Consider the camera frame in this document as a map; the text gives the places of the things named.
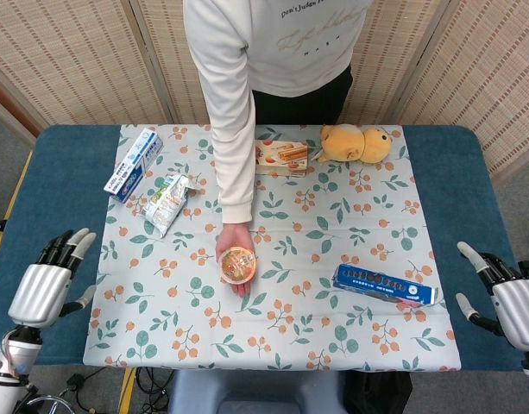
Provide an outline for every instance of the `plastic lid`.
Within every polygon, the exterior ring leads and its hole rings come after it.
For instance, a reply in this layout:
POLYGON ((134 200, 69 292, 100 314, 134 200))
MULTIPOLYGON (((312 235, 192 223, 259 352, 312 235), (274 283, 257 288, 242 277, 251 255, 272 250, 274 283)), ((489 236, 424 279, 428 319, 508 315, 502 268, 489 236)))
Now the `plastic lid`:
POLYGON ((222 279, 232 285, 241 285, 253 278, 256 271, 256 257, 246 248, 228 248, 218 259, 222 279))

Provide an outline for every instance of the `stuffed animal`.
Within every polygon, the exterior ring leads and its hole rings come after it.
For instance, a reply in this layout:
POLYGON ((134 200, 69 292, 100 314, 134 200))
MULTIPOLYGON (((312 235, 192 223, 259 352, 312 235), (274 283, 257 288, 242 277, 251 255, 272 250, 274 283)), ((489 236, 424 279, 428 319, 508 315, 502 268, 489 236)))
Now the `stuffed animal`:
POLYGON ((393 145, 393 138, 383 130, 369 128, 362 132, 349 124, 324 125, 320 133, 322 153, 319 162, 356 161, 375 164, 383 160, 393 145))

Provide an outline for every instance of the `white and blue box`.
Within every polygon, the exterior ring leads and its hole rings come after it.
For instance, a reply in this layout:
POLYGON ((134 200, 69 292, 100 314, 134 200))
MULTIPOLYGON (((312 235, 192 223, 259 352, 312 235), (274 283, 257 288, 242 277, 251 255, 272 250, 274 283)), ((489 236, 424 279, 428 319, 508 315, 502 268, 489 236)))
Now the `white and blue box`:
POLYGON ((152 129, 145 128, 104 187, 110 196, 124 203, 142 181, 163 147, 162 139, 152 129))
POLYGON ((340 265, 332 279, 335 287, 412 307, 434 304, 437 294, 429 286, 349 265, 340 265))

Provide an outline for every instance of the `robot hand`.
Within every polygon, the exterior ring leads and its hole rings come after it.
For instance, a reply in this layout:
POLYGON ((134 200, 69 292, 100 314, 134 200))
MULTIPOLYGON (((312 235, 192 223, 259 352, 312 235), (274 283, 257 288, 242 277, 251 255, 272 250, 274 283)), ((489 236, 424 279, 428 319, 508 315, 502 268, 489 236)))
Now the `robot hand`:
POLYGON ((9 308, 9 316, 15 323, 47 328, 59 316, 82 309, 91 301, 95 286, 90 286, 75 302, 63 305, 72 278, 95 240, 95 233, 89 231, 81 229, 72 235, 68 230, 52 239, 36 263, 28 267, 9 308))
POLYGON ((457 302, 465 317, 495 335, 505 336, 515 348, 529 352, 529 279, 493 254, 479 254, 463 241, 457 247, 475 267, 487 288, 498 322, 482 317, 469 300, 458 293, 457 302))
POLYGON ((52 239, 22 276, 8 312, 16 327, 5 335, 0 345, 0 414, 20 412, 35 394, 28 375, 41 350, 41 329, 91 302, 94 285, 73 302, 65 304, 65 299, 74 274, 95 238, 89 229, 81 229, 74 235, 68 230, 52 239), (24 386, 28 394, 17 405, 24 386))

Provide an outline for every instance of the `sleeve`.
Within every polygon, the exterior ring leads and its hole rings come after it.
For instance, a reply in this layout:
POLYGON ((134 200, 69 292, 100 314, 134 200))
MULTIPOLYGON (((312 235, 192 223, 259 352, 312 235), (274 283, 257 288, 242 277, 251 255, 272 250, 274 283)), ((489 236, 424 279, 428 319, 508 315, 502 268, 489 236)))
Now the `sleeve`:
POLYGON ((249 222, 255 181, 255 102, 248 83, 246 45, 211 0, 184 0, 184 21, 211 119, 222 219, 249 222))

